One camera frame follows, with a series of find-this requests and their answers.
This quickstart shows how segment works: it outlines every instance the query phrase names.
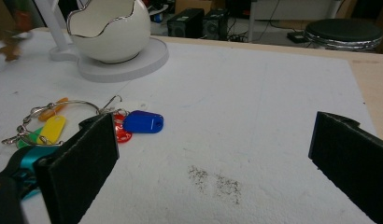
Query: cracked eggshell-shaped bowl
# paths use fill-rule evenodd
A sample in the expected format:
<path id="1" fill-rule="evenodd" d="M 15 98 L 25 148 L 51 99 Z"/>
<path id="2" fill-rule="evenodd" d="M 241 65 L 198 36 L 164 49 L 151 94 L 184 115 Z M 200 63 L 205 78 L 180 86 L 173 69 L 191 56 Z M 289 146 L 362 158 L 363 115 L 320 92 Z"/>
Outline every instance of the cracked eggshell-shaped bowl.
<path id="1" fill-rule="evenodd" d="M 103 63 L 121 63 L 148 44 L 150 17 L 140 0 L 90 0 L 70 13 L 67 30 L 80 52 Z"/>

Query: key ring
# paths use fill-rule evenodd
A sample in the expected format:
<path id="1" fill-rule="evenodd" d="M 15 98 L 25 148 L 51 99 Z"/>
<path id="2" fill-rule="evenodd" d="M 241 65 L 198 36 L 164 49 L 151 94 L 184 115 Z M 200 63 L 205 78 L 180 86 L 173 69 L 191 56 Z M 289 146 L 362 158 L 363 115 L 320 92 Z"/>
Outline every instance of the key ring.
<path id="1" fill-rule="evenodd" d="M 17 135 L 13 136 L 13 137 L 9 137 L 5 140 L 2 141 L 2 144 L 4 145 L 11 145 L 11 144 L 15 144 L 17 143 L 18 141 L 22 140 L 23 142 L 25 142 L 26 144 L 28 145 L 31 145 L 31 146 L 47 146 L 47 145 L 50 145 L 50 146 L 60 146 L 62 145 L 64 142 L 63 141 L 60 141 L 58 142 L 57 144 L 50 144 L 51 142 L 45 137 L 45 136 L 42 136 L 40 134 L 37 134 L 37 133 L 34 133 L 34 132 L 31 132 L 29 131 L 26 126 L 31 122 L 31 120 L 33 118 L 36 118 L 38 117 L 40 114 L 42 114 L 43 112 L 47 111 L 47 110 L 51 110 L 53 108 L 55 108 L 56 106 L 58 105 L 70 105 L 70 104 L 82 104 L 82 105 L 89 105 L 91 106 L 92 108 L 95 109 L 95 113 L 97 115 L 100 115 L 100 114 L 105 114 L 105 113 L 112 113 L 112 112 L 116 112 L 114 111 L 114 108 L 113 107 L 108 107 L 110 105 L 110 103 L 112 103 L 117 97 L 120 98 L 120 101 L 122 101 L 121 97 L 119 95 L 115 95 L 114 97 L 112 97 L 109 102 L 103 107 L 103 108 L 99 108 L 97 105 L 95 104 L 92 104 L 90 102 L 87 102 L 87 101 L 80 101 L 80 100 L 70 100 L 70 101 L 63 101 L 63 102 L 57 102 L 57 103 L 49 103 L 45 106 L 37 106 L 37 107 L 34 107 L 31 109 L 31 112 L 28 116 L 26 116 L 23 120 L 22 120 L 22 125 L 18 126 L 17 127 Z M 38 136 L 38 138 L 43 142 L 43 144 L 38 144 L 38 143 L 35 143 L 35 142 L 32 142 L 29 138 L 29 135 L 30 134 L 36 134 Z"/>

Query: black speaker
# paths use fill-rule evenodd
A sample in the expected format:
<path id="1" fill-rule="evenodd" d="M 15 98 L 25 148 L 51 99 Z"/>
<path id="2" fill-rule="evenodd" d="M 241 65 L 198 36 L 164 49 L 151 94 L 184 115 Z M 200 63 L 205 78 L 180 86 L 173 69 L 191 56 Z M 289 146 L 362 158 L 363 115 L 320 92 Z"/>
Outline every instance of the black speaker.
<path id="1" fill-rule="evenodd" d="M 227 9 L 210 10 L 203 18 L 203 36 L 212 40 L 227 40 Z"/>
<path id="2" fill-rule="evenodd" d="M 202 8 L 186 8 L 167 21 L 168 35 L 187 38 L 203 37 L 203 17 Z"/>

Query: black stool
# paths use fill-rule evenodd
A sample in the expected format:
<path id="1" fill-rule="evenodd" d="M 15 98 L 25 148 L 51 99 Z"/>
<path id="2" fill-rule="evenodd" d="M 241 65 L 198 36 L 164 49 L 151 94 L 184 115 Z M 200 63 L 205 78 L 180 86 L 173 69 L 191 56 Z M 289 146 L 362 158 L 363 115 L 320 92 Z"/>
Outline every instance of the black stool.
<path id="1" fill-rule="evenodd" d="M 380 43 L 383 32 L 366 21 L 328 19 L 308 24 L 305 38 L 326 49 L 372 49 Z"/>

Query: white round base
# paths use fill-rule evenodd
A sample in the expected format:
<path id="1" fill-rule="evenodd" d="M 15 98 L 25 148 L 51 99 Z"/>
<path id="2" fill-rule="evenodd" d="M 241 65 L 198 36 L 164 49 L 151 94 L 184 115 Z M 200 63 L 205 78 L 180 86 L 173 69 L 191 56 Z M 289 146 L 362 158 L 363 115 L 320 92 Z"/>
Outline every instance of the white round base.
<path id="1" fill-rule="evenodd" d="M 78 51 L 73 45 L 70 50 L 50 51 L 53 61 L 75 61 L 82 77 L 93 82 L 122 82 L 148 75 L 168 61 L 169 53 L 166 44 L 155 38 L 150 38 L 148 45 L 133 59 L 123 63 L 102 63 L 89 58 Z"/>

